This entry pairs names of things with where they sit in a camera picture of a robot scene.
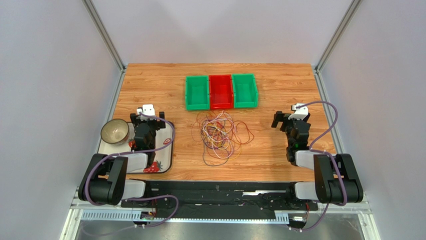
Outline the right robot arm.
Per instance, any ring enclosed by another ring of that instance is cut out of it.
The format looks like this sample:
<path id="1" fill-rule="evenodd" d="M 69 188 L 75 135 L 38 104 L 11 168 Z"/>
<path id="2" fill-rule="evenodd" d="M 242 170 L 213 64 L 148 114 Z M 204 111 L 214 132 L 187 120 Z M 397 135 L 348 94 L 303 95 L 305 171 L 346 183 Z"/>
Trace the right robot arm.
<path id="1" fill-rule="evenodd" d="M 323 204 L 342 205 L 359 203 L 364 191 L 353 158 L 350 154 L 331 154 L 311 150 L 308 146 L 310 115 L 301 119 L 289 113 L 277 111 L 271 123 L 287 139 L 286 158 L 291 165 L 312 170 L 314 181 L 295 182 L 289 187 L 289 194 L 296 200 L 316 201 Z"/>

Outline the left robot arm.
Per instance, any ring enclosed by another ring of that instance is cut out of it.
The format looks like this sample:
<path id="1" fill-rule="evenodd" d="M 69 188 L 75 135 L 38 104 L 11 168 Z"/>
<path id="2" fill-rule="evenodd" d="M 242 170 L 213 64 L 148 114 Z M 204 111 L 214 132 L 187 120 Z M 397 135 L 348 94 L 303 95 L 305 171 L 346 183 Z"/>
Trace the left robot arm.
<path id="1" fill-rule="evenodd" d="M 130 151 L 112 154 L 96 153 L 92 156 L 78 190 L 78 198 L 95 206 L 117 205 L 124 200 L 126 175 L 131 159 L 142 163 L 137 170 L 146 170 L 156 161 L 156 152 L 166 149 L 175 137 L 174 125 L 165 119 L 161 111 L 159 116 L 148 113 L 132 113 L 130 120 L 133 125 L 134 143 Z M 171 138 L 161 147 L 156 147 L 157 132 L 171 127 Z"/>

